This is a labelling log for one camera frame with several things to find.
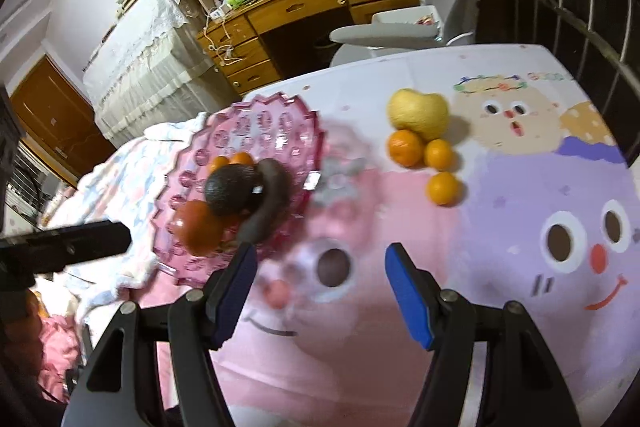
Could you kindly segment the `pink crystal fruit tray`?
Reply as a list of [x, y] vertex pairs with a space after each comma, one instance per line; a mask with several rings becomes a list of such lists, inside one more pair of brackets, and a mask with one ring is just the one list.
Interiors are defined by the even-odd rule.
[[323, 141], [318, 113], [297, 95], [256, 95], [207, 117], [155, 201], [160, 269], [201, 287], [242, 241], [260, 259], [283, 251], [304, 219]]

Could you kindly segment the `cartoon printed bedsheet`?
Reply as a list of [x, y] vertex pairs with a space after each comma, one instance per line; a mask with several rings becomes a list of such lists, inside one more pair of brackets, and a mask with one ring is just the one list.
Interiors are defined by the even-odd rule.
[[[447, 172], [459, 200], [437, 206], [442, 172], [396, 165], [387, 103], [400, 89], [449, 105]], [[324, 133], [299, 229], [260, 259], [230, 341], [213, 363], [242, 426], [402, 426], [431, 355], [410, 337], [384, 272], [388, 245], [474, 303], [523, 303], [585, 426], [600, 426], [639, 368], [639, 197], [613, 135], [541, 46], [488, 44], [387, 55], [251, 94], [297, 95]], [[127, 254], [70, 268], [78, 317], [186, 291], [152, 249], [155, 201], [209, 116], [156, 124], [84, 176], [52, 227], [125, 223]]]

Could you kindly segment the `orange tangerine with crack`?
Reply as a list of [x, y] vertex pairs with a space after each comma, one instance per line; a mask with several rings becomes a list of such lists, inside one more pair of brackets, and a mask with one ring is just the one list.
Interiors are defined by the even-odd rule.
[[208, 164], [208, 173], [213, 173], [215, 172], [217, 169], [227, 166], [230, 164], [230, 160], [228, 157], [226, 156], [216, 156], [215, 158], [213, 158], [211, 161], [209, 161]]

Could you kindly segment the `wooden door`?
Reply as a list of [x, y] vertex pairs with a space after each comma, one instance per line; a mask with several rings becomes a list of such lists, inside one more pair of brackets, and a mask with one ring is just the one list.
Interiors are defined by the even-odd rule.
[[26, 130], [24, 144], [72, 185], [115, 152], [96, 127], [91, 105], [49, 57], [40, 58], [10, 100]]

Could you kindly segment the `dark avocado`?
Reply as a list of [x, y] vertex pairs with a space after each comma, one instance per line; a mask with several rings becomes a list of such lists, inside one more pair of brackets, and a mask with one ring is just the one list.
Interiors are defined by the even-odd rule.
[[204, 197], [216, 216], [253, 213], [262, 202], [262, 175], [255, 167], [221, 167], [208, 176]]

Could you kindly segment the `small orange tangerine lower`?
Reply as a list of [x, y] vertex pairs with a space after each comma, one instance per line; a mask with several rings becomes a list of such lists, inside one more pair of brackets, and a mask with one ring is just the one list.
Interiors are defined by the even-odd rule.
[[426, 196], [437, 206], [454, 205], [460, 193], [461, 183], [451, 172], [436, 173], [426, 184]]

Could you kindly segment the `small orange tangerine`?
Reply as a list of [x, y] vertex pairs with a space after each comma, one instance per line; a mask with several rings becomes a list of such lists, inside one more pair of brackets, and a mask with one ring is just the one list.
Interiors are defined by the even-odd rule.
[[428, 142], [424, 148], [424, 165], [437, 171], [448, 171], [454, 165], [456, 154], [451, 145], [444, 139]]
[[437, 206], [454, 205], [460, 193], [461, 183], [451, 172], [436, 173], [426, 184], [426, 196]]

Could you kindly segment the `dark overripe banana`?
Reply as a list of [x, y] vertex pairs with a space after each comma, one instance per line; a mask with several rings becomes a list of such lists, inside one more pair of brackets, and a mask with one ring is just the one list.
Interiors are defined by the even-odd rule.
[[239, 244], [264, 243], [286, 219], [291, 205], [293, 180], [279, 161], [266, 158], [258, 162], [262, 176], [262, 201], [257, 209], [240, 225], [236, 241]]

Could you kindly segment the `red apple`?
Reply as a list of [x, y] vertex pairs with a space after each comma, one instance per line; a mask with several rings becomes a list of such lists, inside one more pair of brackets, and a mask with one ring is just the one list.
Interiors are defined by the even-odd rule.
[[192, 256], [215, 254], [224, 236], [224, 225], [201, 200], [189, 200], [174, 213], [171, 232]]

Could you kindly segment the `white lace covered cabinet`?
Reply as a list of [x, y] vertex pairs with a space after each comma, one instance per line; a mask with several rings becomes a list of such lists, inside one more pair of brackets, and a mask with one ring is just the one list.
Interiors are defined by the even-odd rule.
[[82, 82], [94, 121], [120, 147], [163, 122], [216, 113], [240, 101], [196, 40], [195, 0], [137, 0], [93, 53]]

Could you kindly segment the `wooden desk with drawers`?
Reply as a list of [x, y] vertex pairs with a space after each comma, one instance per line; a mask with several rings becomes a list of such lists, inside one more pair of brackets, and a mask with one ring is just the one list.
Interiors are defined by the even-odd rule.
[[336, 28], [368, 24], [377, 12], [416, 0], [257, 0], [209, 22], [198, 43], [240, 95], [330, 66]]

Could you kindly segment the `yellow pear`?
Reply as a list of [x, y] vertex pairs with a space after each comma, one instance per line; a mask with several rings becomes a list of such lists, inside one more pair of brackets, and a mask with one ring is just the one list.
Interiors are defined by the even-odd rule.
[[396, 91], [387, 103], [387, 117], [397, 130], [416, 132], [425, 141], [441, 138], [449, 124], [449, 105], [438, 93]]

